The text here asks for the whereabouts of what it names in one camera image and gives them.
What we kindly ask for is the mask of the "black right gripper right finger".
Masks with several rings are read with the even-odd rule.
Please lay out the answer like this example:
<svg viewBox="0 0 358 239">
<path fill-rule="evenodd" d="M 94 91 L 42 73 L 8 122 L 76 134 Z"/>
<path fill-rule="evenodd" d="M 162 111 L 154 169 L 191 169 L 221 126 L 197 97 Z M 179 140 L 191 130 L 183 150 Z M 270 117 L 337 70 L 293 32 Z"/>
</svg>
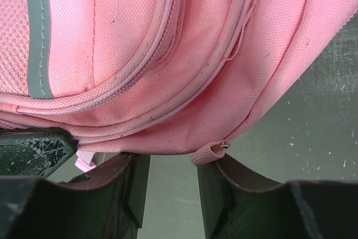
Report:
<svg viewBox="0 0 358 239">
<path fill-rule="evenodd" d="M 229 155 L 197 169 L 206 238 L 356 238 L 357 182 L 268 179 Z"/>
</svg>

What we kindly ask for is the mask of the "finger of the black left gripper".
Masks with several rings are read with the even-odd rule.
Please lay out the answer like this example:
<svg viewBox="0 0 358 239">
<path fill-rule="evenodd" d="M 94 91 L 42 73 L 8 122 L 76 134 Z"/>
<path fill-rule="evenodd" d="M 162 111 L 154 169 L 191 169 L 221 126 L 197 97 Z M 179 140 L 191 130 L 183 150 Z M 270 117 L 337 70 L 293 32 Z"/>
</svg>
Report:
<svg viewBox="0 0 358 239">
<path fill-rule="evenodd" d="M 77 152 L 60 128 L 1 129 L 1 175 L 49 177 Z"/>
</svg>

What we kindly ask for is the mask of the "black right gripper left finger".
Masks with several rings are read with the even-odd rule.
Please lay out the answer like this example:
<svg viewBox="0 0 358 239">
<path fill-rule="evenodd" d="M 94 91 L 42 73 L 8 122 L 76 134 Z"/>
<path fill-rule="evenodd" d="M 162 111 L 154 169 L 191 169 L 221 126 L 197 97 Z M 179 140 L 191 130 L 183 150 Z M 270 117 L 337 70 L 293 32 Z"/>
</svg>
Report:
<svg viewBox="0 0 358 239">
<path fill-rule="evenodd" d="M 136 238 L 150 156 L 121 153 L 68 182 L 1 177 L 2 238 Z"/>
</svg>

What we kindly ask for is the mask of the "pink student backpack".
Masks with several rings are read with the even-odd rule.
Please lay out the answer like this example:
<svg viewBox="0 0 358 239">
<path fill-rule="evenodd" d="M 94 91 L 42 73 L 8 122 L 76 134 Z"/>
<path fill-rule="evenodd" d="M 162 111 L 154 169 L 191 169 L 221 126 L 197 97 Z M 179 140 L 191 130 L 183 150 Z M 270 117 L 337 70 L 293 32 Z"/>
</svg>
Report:
<svg viewBox="0 0 358 239">
<path fill-rule="evenodd" d="M 1 127 L 203 165 L 356 11 L 357 0 L 1 0 Z"/>
</svg>

